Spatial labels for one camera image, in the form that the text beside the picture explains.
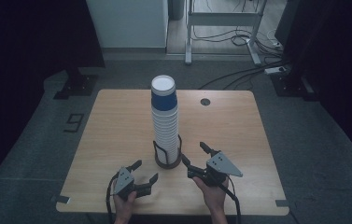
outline human hand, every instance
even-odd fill
[[[205,205],[210,210],[211,218],[214,223],[227,223],[224,211],[226,193],[219,187],[208,187],[201,178],[192,178],[196,186],[202,191]],[[229,185],[229,178],[226,177],[222,183],[225,188]]]
[[[128,195],[127,201],[123,201],[123,199],[120,196],[114,195],[113,197],[114,204],[117,212],[115,224],[127,224],[129,222],[129,219],[132,216],[133,204],[136,196],[137,196],[137,192],[132,191]]]

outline black hole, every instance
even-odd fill
[[[202,105],[210,105],[210,100],[207,99],[207,98],[204,98],[204,99],[201,100],[201,104]]]

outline metal rack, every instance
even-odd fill
[[[249,53],[255,65],[261,65],[254,43],[257,32],[260,28],[260,21],[263,17],[263,10],[266,6],[264,0],[258,12],[233,12],[233,13],[212,13],[212,12],[193,12],[192,1],[189,1],[187,40],[185,44],[185,63],[192,63],[191,29],[192,26],[252,26],[253,30],[249,39],[246,40]]]

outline gray carpet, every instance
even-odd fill
[[[59,213],[55,208],[99,90],[148,89],[150,81],[161,74],[172,76],[180,90],[197,89],[216,77],[250,67],[249,59],[194,61],[191,66],[180,60],[111,60],[106,61],[106,69],[81,69],[83,74],[99,75],[93,94],[68,100],[52,99],[66,74],[48,78],[36,112],[0,166],[0,223],[106,223],[106,214]],[[222,90],[237,77],[206,88]],[[254,92],[292,211],[285,217],[243,216],[243,223],[352,223],[352,143],[320,103],[277,97],[264,74],[237,90]],[[66,122],[73,113],[85,114],[82,125],[77,133],[65,133],[64,129],[72,128]],[[133,222],[208,220],[136,216]]]

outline blue cup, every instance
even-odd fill
[[[176,108],[176,84],[171,77],[162,75],[152,79],[151,103],[156,111],[170,112]]]

